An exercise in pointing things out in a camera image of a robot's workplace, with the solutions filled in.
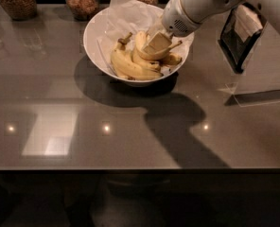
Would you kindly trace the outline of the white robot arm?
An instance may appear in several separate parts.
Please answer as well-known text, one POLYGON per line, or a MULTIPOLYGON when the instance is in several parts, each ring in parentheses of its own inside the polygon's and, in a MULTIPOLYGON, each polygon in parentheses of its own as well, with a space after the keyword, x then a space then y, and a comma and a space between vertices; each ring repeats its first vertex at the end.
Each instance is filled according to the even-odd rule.
POLYGON ((209 17, 243 3, 257 9, 280 35, 280 0, 169 0, 161 18, 147 31, 149 40, 142 50, 164 50, 174 37, 186 37, 209 17))

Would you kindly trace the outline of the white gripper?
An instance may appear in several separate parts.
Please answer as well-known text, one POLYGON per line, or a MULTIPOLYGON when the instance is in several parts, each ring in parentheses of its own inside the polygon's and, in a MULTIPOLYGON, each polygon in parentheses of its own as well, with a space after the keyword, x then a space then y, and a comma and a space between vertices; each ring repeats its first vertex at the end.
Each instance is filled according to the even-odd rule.
POLYGON ((186 37, 199 27, 186 14, 181 0, 169 0, 162 17, 157 18, 148 28, 141 50, 152 55, 168 48, 172 41, 163 33, 165 30, 174 37, 186 37))

